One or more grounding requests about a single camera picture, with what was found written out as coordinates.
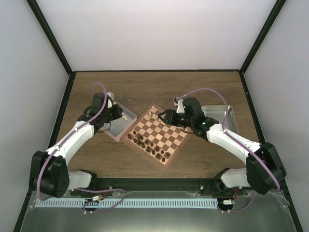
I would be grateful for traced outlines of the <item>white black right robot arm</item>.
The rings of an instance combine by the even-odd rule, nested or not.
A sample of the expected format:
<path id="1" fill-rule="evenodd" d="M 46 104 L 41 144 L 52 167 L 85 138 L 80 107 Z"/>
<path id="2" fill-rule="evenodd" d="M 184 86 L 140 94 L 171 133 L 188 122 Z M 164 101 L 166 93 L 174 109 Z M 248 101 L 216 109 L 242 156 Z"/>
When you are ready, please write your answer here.
<path id="1" fill-rule="evenodd" d="M 217 193 L 225 195 L 233 187 L 251 188 L 262 195 L 281 189 L 280 182 L 287 172 L 273 144 L 253 142 L 230 131 L 223 123 L 207 116 L 194 97 L 175 99 L 175 105 L 176 110 L 159 113 L 159 119 L 166 125 L 190 128 L 195 136 L 224 148 L 246 166 L 227 168 L 217 174 L 214 183 Z"/>

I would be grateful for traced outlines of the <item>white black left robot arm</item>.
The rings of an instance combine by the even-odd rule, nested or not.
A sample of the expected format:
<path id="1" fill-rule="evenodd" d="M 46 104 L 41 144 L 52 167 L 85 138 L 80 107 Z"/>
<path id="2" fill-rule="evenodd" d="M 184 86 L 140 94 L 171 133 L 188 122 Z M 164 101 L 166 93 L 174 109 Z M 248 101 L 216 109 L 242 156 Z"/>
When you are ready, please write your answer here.
<path id="1" fill-rule="evenodd" d="M 69 172 L 75 153 L 105 125 L 122 117 L 122 108 L 114 102 L 112 92 L 96 93 L 92 104 L 78 118 L 73 128 L 46 151 L 32 156 L 29 188 L 37 194 L 60 198 L 66 191 L 82 189 L 87 195 L 98 191 L 95 174 L 89 171 Z"/>

